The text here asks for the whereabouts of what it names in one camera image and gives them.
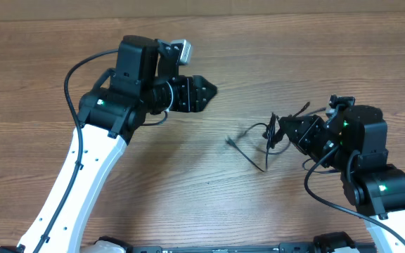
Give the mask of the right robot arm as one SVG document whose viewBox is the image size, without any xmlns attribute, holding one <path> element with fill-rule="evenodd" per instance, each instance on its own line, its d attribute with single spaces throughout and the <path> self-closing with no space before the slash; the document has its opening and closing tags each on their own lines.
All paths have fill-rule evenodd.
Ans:
<svg viewBox="0 0 405 253">
<path fill-rule="evenodd" d="M 350 210 L 316 195 L 317 201 L 362 219 L 379 252 L 405 252 L 405 173 L 388 163 L 387 123 L 381 109 L 338 103 L 327 113 L 279 119 L 280 135 L 317 167 L 340 172 Z"/>
</svg>

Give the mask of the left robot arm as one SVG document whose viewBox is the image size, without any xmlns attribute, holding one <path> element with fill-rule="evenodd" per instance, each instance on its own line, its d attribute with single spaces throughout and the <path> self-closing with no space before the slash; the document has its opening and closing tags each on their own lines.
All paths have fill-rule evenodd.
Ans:
<svg viewBox="0 0 405 253">
<path fill-rule="evenodd" d="M 101 189 L 147 115 L 202 112 L 217 88 L 200 75 L 179 74 L 193 48 L 185 39 L 123 37 L 117 61 L 71 105 L 75 123 L 63 167 L 37 218 L 14 246 L 0 252 L 81 252 Z"/>
</svg>

